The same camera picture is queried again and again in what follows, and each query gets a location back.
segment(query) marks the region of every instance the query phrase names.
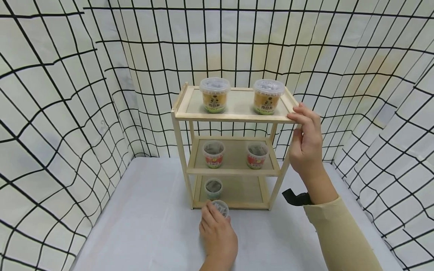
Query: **finger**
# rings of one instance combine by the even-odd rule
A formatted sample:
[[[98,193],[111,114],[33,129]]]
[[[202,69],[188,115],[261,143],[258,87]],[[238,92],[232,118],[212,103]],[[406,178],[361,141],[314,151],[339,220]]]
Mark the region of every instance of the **finger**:
[[[199,223],[199,233],[201,234],[201,236],[205,235],[205,228],[202,222]]]
[[[293,133],[293,140],[291,142],[291,147],[296,149],[301,149],[301,144],[303,143],[303,134],[301,129],[295,129]]]
[[[316,132],[316,127],[313,124],[313,120],[309,117],[306,117],[305,115],[302,114],[294,114],[294,113],[289,113],[286,115],[289,119],[300,123],[302,125],[302,129],[303,132],[307,132],[307,133],[315,133]]]
[[[215,221],[217,221],[218,223],[224,222],[224,216],[220,214],[220,212],[211,202],[208,202],[207,206]]]
[[[208,209],[208,204],[205,204],[202,207],[202,219],[206,221],[206,223],[208,224],[209,227],[212,227],[215,224],[217,224],[216,220],[211,215],[211,213],[210,213],[210,211]]]
[[[321,119],[318,114],[310,110],[309,108],[302,106],[302,107],[294,107],[294,112],[302,114],[310,119],[312,119],[313,124],[315,125],[316,129],[321,130]]]
[[[205,219],[201,220],[201,224],[203,225],[204,229],[207,231],[210,229],[208,223],[205,221]]]

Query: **grid-patterned backdrop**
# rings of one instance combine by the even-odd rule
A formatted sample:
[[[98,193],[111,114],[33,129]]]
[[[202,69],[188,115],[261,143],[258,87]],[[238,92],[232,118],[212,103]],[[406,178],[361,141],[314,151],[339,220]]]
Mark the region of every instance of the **grid-patterned backdrop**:
[[[324,161],[403,269],[432,270],[433,12],[432,0],[1,0],[0,270],[68,270],[131,159],[178,155],[180,85],[212,76],[284,82],[322,116]],[[292,130],[278,127],[280,159]]]

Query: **small clear plastic cup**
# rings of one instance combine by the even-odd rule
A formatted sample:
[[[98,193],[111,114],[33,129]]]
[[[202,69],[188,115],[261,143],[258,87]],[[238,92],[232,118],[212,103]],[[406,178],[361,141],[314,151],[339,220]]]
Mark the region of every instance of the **small clear plastic cup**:
[[[217,210],[222,214],[224,217],[227,217],[229,215],[229,207],[227,204],[222,200],[214,200],[212,204],[217,208]]]
[[[247,144],[247,165],[254,170],[259,170],[268,156],[269,149],[262,142],[251,142]]]
[[[199,85],[205,110],[220,113],[226,109],[227,93],[230,91],[228,80],[218,77],[205,78]]]
[[[217,178],[211,178],[205,182],[205,191],[210,200],[220,198],[221,191],[223,190],[222,182]]]
[[[276,80],[260,79],[253,85],[255,97],[253,109],[261,115],[273,115],[279,103],[280,96],[285,91],[285,85]]]
[[[209,168],[218,168],[223,162],[224,144],[218,140],[207,141],[202,153]]]

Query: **black wrist strap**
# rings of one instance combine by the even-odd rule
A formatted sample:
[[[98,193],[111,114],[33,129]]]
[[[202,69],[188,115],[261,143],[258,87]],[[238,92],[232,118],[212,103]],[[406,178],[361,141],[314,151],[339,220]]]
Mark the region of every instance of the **black wrist strap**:
[[[286,202],[294,206],[303,206],[303,205],[312,204],[308,193],[301,193],[298,196],[296,196],[291,189],[288,189],[286,191],[283,191],[282,195],[286,199]]]

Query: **wooden shelf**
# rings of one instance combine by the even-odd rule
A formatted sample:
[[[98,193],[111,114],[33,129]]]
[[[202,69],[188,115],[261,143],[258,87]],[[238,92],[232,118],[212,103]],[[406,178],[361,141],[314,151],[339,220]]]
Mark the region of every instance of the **wooden shelf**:
[[[193,208],[202,208],[207,201],[204,184],[212,176],[197,175],[194,184]],[[270,196],[265,178],[260,176],[220,176],[223,190],[219,199],[229,209],[268,209]]]
[[[176,144],[187,188],[190,207],[201,208],[207,200],[204,183],[213,176],[218,176],[223,182],[223,192],[220,199],[233,209],[268,209],[271,210],[279,194],[283,178],[289,167],[289,152],[286,153],[279,167],[273,149],[273,140],[277,131],[277,124],[294,121],[286,115],[293,113],[293,107],[298,106],[297,101],[287,88],[280,97],[274,115],[259,115],[253,110],[254,92],[251,88],[231,88],[227,97],[225,112],[209,114],[205,111],[202,93],[199,87],[189,86],[185,83],[179,92],[178,99],[173,104],[171,118],[176,138]],[[180,121],[188,121],[190,136],[193,141],[190,160],[185,159],[185,152],[179,126]],[[227,122],[253,122],[272,123],[269,137],[204,137],[194,132],[193,121],[227,121]],[[219,168],[208,168],[202,154],[202,147],[207,140],[220,140],[225,144],[223,163]],[[247,142],[259,141],[267,144],[270,154],[266,158],[262,169],[253,170],[247,165]],[[192,189],[189,174],[196,175],[196,183]],[[265,176],[276,176],[276,184],[268,194]]]
[[[184,85],[174,104],[174,114],[178,121],[235,121],[256,123],[294,123],[286,115],[293,113],[298,103],[285,87],[274,115],[259,115],[253,111],[252,88],[231,88],[228,93],[225,112],[207,113],[203,106],[202,92],[197,86]]]
[[[219,168],[211,169],[205,162],[202,147],[208,140],[220,140],[225,145],[223,163]],[[247,142],[256,141],[267,144],[270,154],[260,170],[249,168],[246,162]],[[188,161],[187,174],[199,175],[243,175],[243,176],[278,176],[280,167],[269,138],[265,137],[219,137],[195,136]]]

